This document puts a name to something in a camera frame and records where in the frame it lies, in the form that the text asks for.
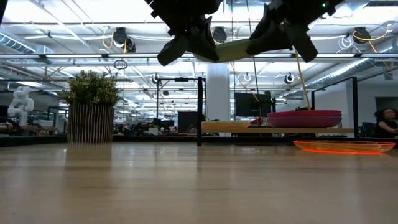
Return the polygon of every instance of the person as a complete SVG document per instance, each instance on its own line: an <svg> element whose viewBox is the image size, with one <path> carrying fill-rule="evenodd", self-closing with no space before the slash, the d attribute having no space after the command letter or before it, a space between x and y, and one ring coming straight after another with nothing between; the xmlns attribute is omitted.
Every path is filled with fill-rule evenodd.
<svg viewBox="0 0 398 224"><path fill-rule="evenodd" d="M397 119L398 111L392 108L378 110L374 113L376 117L376 127L374 129L374 137L377 138L394 138L398 134Z"/></svg>

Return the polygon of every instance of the ceiling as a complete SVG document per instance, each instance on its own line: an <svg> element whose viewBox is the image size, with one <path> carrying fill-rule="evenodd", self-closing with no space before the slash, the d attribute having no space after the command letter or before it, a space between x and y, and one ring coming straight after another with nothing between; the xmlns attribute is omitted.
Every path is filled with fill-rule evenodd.
<svg viewBox="0 0 398 224"><path fill-rule="evenodd" d="M106 45L111 43L109 37L116 27L126 28L126 33L136 43L137 53L157 53L171 39L167 34L168 27L159 17L154 19L150 15L152 9L143 0L43 0L41 3L44 5L44 10L37 7L32 1L35 0L9 0L0 33L4 31L15 35L18 40L32 47L44 45L52 49L55 54L103 54L106 51L122 53L123 49L115 45L108 49L103 44L103 41ZM332 17L324 17L313 24L314 26L308 32L320 53L369 52L371 50L369 44L356 44L352 42L352 39L351 42L342 43L343 36L347 33L352 34L354 28L358 26L366 27L368 31L371 31L372 37L379 37L386 33L387 25L391 24L386 36L373 42L376 46L396 34L398 24L395 21L398 21L398 7L364 7L367 3L365 0L347 1L347 3L349 4L342 5ZM247 38L261 19L262 10L262 6L258 4L250 5L249 11L246 5L237 4L231 10L231 7L225 4L212 15L212 27L223 26L228 35L228 41ZM0 45L0 54L18 53L9 47ZM27 70L25 73L19 73L18 78L43 78L46 73L45 67L47 67L47 75L51 74L51 78L57 80L57 86L54 83L45 83L52 88L61 88L60 86L67 88L66 82L60 82L60 80L70 78L80 70L107 73L111 71L112 74L117 72L111 65L112 63L106 63L104 60L85 60L79 66L73 66L73 62L66 60L54 60L54 62L56 63L53 65L30 66L30 62L26 60L6 61L6 63ZM305 79L309 82L319 73L327 71L337 64L338 62L334 60L301 63L301 68ZM191 59L179 60L163 67L157 63L155 58L135 58L131 62L129 61L127 69L118 72L118 78L130 82L119 82L118 85L121 88L130 89L153 88L151 78L155 73L162 78L205 77L207 66L207 63ZM257 72L259 88L294 88L294 86L284 83L284 77L289 73L297 76L299 72L297 63L278 60L260 60L254 63L247 59L235 62L234 70L231 64L228 66L231 71L231 80L235 74L243 85L249 83L248 88L256 87L256 83L253 81L254 72ZM4 72L0 73L0 77L15 78ZM236 85L236 88L242 88L239 82L234 84L231 81L231 87L233 85ZM182 86L181 83L170 82L167 87L195 88L196 84L191 82ZM124 110L139 111L140 114L151 113L151 109L148 108L153 107L155 102L150 95L154 94L154 91L149 95L142 91L125 91L123 96L128 100L129 105L123 108ZM278 96L279 92L276 91L273 94ZM174 103L181 103L181 108L195 109L196 103L192 100L195 95L195 91L176 91L167 97L164 96L164 98L170 98L169 101L165 101L165 105L173 104L171 99L175 98ZM136 105L132 103L139 105L140 108L134 108L133 106ZM164 110L164 112L171 113L170 108L164 108Z"/></svg>

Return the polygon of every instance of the dark hair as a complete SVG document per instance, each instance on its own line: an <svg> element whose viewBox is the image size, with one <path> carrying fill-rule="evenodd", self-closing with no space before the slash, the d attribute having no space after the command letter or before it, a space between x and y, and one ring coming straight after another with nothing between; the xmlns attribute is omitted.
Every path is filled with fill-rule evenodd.
<svg viewBox="0 0 398 224"><path fill-rule="evenodd" d="M385 112L385 110L393 110L395 112L395 114L396 114L395 119L397 118L398 111L396 109L394 109L394 108L384 108L382 110L378 110L378 111L374 112L374 116L376 117L377 121L384 120L384 112Z"/></svg>

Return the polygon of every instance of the computer screen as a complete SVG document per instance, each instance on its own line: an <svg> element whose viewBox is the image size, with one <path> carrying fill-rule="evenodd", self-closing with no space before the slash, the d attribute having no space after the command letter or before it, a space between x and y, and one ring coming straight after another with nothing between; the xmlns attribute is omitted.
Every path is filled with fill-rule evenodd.
<svg viewBox="0 0 398 224"><path fill-rule="evenodd" d="M266 117L267 113L272 112L271 105L271 94L260 94L260 97L256 94L256 100L252 93L235 93L235 115L244 117Z"/></svg>

